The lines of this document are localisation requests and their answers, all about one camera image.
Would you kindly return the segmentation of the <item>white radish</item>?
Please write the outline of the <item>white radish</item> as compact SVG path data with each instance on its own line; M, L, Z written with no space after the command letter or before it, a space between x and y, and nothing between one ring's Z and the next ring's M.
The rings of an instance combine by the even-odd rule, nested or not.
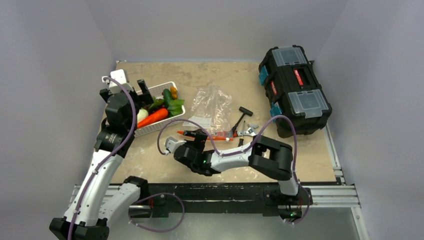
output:
M148 116L149 116L149 112L146 109L144 108L140 109L137 114L137 123L142 122Z

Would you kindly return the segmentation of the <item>orange carrot with leaves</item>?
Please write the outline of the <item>orange carrot with leaves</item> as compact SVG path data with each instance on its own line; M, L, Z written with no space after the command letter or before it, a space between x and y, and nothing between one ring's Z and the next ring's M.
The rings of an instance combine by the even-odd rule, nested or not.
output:
M148 125L152 125L156 122L182 114L184 103L184 99L173 99L169 104L169 107L165 108L164 99L156 99L148 109L149 116L143 121L137 123L137 128L140 129Z

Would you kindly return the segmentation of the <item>green cucumber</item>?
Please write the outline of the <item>green cucumber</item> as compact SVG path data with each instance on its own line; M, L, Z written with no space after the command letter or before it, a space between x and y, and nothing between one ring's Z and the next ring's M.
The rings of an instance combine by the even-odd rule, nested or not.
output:
M168 108L170 103L173 100L172 92L170 91L170 89L166 88L162 91L162 96L163 96L163 105L165 108Z

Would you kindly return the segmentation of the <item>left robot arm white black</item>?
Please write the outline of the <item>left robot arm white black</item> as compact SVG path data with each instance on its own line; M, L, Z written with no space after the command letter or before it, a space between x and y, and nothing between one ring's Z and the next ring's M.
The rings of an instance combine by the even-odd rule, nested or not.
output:
M59 240L106 240L116 220L130 204L149 199L147 180L130 176L109 200L105 200L111 179L123 162L137 128L140 109L153 103L144 80L137 81L140 93L127 81L103 78L108 88L99 94L106 102L91 165L63 217L53 218L49 230Z

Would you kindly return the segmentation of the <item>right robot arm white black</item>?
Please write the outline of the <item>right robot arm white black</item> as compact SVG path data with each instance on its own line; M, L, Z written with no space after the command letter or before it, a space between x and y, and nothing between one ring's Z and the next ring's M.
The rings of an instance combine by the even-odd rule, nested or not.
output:
M283 142L266 136L255 136L253 141L238 147L223 150L205 150L205 133L196 133L193 140L176 140L169 137L165 141L168 153L192 172L210 177L230 169L250 167L270 179L276 180L278 189L265 193L273 204L285 205L279 212L285 222L298 224L310 205L308 191L299 183L296 176L293 148Z

